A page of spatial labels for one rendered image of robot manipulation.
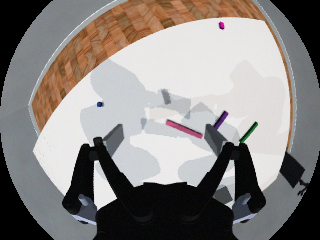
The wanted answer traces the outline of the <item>pink rod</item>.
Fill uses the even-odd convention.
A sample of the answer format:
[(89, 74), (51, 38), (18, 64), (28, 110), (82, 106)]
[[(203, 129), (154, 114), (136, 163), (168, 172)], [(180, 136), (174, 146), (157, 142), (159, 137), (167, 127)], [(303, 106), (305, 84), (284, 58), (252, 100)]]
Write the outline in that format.
[(190, 128), (187, 128), (187, 127), (185, 127), (185, 126), (183, 126), (183, 125), (180, 125), (180, 124), (178, 124), (178, 123), (176, 123), (176, 122), (173, 122), (173, 121), (171, 121), (171, 120), (169, 120), (169, 119), (167, 119), (166, 125), (168, 125), (168, 126), (170, 126), (170, 127), (173, 127), (173, 128), (175, 128), (175, 129), (178, 129), (178, 130), (180, 130), (180, 131), (182, 131), (182, 132), (185, 132), (185, 133), (187, 133), (187, 134), (190, 134), (190, 135), (192, 135), (192, 136), (195, 136), (195, 137), (197, 137), (197, 138), (199, 138), (199, 139), (201, 139), (201, 138), (203, 137), (203, 135), (202, 135), (201, 133), (199, 133), (199, 132), (197, 132), (197, 131), (194, 131), (194, 130), (192, 130), (192, 129), (190, 129)]

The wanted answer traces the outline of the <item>purple rod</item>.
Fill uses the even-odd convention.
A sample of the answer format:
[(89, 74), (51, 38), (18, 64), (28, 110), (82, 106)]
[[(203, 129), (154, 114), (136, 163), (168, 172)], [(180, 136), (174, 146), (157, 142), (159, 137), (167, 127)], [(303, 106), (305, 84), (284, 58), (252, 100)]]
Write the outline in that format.
[(228, 112), (224, 110), (224, 112), (222, 113), (222, 115), (219, 117), (219, 119), (216, 121), (216, 123), (213, 125), (214, 128), (216, 128), (216, 130), (220, 127), (220, 125), (223, 123), (223, 121), (226, 119), (226, 117), (228, 116)]

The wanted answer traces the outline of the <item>small magenta block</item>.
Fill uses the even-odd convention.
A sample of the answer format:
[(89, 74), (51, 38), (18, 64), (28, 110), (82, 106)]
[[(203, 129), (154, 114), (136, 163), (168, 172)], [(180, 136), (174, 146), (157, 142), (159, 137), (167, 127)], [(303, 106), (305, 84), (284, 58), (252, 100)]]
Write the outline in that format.
[(219, 28), (222, 29), (222, 30), (224, 29), (224, 23), (223, 22), (219, 22)]

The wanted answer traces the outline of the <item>green rod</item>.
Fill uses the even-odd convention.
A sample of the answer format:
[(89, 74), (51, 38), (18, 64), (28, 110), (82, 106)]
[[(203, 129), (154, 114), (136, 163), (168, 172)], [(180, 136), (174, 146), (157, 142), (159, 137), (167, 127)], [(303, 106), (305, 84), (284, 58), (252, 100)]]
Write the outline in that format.
[(243, 143), (250, 134), (255, 130), (255, 128), (258, 126), (258, 122), (255, 121), (255, 123), (251, 126), (251, 128), (245, 133), (245, 135), (239, 140), (240, 143)]

